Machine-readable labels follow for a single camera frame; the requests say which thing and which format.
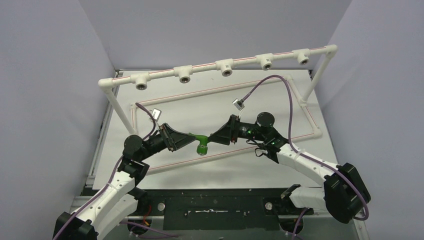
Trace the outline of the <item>green plastic water faucet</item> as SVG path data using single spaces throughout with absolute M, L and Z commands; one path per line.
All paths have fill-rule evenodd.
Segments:
M 195 139 L 198 141 L 198 145 L 196 147 L 197 154 L 200 156 L 205 156 L 208 153 L 208 137 L 206 135 L 193 134 L 191 132 L 188 134 L 195 137 Z

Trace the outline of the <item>white PVC pipe frame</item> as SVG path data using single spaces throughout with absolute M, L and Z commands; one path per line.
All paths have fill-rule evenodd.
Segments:
M 278 119 L 277 128 L 287 132 L 289 102 L 284 84 L 286 79 L 293 98 L 292 140 L 317 139 L 327 143 L 324 119 L 318 100 L 311 91 L 312 80 L 304 69 L 253 69 L 260 66 L 296 59 L 299 50 L 265 53 L 258 56 L 224 59 L 200 65 L 177 66 L 167 70 L 128 70 L 120 77 L 99 81 L 108 92 L 112 106 L 107 129 L 98 149 L 96 172 L 105 170 L 122 154 L 123 142 L 130 134 L 146 135 L 152 123 L 137 104 L 147 109 L 160 109 L 160 122 L 169 123 L 180 131 L 205 134 L 214 130 L 228 115 L 236 114 L 232 102 L 241 99 L 251 88 L 255 91 L 244 102 L 243 117 L 252 119 L 256 112 L 270 111 Z

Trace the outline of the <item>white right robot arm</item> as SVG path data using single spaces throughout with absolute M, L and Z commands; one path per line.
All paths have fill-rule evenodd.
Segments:
M 296 170 L 317 183 L 318 187 L 294 186 L 284 193 L 282 209 L 289 214 L 298 209 L 324 210 L 343 224 L 365 209 L 371 195 L 355 166 L 339 165 L 322 160 L 300 149 L 274 128 L 275 118 L 269 112 L 258 114 L 255 123 L 242 122 L 231 115 L 227 123 L 208 137 L 208 141 L 222 145 L 238 139 L 252 142 L 263 155 L 277 164 Z

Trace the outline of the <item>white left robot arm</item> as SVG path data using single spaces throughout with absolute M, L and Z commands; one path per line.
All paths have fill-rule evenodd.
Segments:
M 146 192 L 137 187 L 150 166 L 143 161 L 162 150 L 174 152 L 196 141 L 193 134 L 175 131 L 164 123 L 158 133 L 142 139 L 128 136 L 122 156 L 108 181 L 94 196 L 72 213 L 56 220 L 54 240 L 102 240 L 125 217 L 147 211 Z

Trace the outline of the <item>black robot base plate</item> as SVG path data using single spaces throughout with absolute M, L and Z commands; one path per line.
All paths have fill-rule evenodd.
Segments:
M 286 188 L 149 189 L 127 218 L 161 220 L 163 230 L 277 231 L 294 228 L 302 212 L 281 197 Z

